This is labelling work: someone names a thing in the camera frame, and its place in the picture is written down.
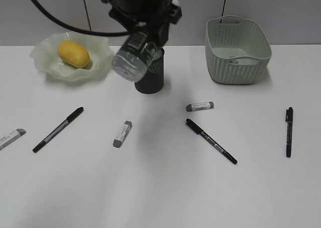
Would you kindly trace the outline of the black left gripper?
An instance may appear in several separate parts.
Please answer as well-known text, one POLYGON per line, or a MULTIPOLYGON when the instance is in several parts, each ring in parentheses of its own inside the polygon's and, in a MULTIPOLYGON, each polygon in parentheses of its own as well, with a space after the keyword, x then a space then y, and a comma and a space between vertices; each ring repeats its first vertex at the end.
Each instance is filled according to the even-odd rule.
POLYGON ((182 9, 174 0, 100 1, 111 6, 108 15, 127 31, 142 28, 155 32, 160 48, 169 39, 170 25, 176 25, 182 18, 182 9))

